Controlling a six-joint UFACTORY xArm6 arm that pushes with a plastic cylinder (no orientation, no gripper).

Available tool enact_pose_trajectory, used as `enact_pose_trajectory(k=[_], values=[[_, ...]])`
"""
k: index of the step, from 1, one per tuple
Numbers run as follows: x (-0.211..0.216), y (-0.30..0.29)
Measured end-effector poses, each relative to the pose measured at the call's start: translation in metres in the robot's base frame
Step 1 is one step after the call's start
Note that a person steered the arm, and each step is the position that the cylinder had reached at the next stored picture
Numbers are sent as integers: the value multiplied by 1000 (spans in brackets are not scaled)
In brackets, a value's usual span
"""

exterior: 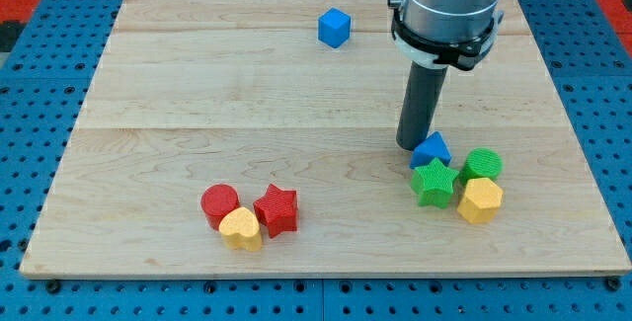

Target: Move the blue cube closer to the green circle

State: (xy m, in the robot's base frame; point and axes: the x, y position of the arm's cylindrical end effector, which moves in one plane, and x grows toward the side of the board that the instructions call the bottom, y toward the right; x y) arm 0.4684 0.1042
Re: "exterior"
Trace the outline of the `black clamp ring mount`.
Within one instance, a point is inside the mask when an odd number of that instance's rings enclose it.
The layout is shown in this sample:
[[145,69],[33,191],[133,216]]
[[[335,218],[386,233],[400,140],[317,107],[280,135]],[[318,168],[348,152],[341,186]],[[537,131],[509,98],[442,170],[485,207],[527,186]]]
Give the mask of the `black clamp ring mount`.
[[495,12],[487,28],[472,40],[450,43],[418,36],[404,25],[400,11],[395,10],[391,22],[391,37],[395,46],[419,66],[432,70],[453,66],[462,71],[470,71],[493,48],[504,14],[503,11]]

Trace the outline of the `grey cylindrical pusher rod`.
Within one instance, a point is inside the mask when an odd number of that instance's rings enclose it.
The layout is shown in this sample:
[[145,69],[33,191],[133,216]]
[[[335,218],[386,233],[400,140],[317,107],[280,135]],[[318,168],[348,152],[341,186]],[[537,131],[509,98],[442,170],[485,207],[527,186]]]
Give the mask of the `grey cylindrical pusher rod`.
[[401,148],[412,151],[427,138],[446,72],[411,64],[396,134]]

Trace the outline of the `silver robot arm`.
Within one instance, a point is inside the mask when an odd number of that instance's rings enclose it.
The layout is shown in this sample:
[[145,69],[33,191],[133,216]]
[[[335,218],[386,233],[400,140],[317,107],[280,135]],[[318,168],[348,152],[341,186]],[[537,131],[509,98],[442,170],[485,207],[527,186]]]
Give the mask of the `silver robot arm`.
[[391,37],[411,61],[396,134],[412,151],[428,136],[447,69],[470,71],[487,56],[504,13],[499,0],[388,0]]

